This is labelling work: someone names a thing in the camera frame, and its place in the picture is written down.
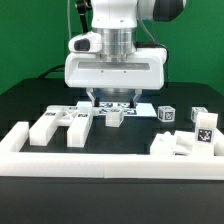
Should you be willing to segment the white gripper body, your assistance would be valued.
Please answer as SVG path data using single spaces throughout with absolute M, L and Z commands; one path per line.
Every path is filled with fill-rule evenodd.
M 135 47 L 131 29 L 97 30 L 73 37 L 65 62 L 69 87 L 160 89 L 167 50 Z

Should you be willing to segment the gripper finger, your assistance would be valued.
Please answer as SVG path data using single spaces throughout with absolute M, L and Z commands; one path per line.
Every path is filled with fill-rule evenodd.
M 139 98 L 141 97 L 141 95 L 142 95 L 142 90 L 136 89 L 134 97 L 131 98 L 129 101 L 130 108 L 135 108 L 137 106 L 137 102 L 138 102 Z
M 100 101 L 99 101 L 99 98 L 94 94 L 94 89 L 93 88 L 87 88 L 86 93 L 91 100 L 92 106 L 93 107 L 98 107 L 100 105 Z

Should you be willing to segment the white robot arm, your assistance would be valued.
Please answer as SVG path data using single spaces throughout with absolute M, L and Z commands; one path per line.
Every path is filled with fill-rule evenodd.
M 187 0 L 80 0 L 80 19 L 93 12 L 90 26 L 70 39 L 65 62 L 65 82 L 84 88 L 89 96 L 96 89 L 133 89 L 139 97 L 146 89 L 164 85 L 168 50 L 151 40 L 135 40 L 145 19 L 169 22 L 184 10 Z

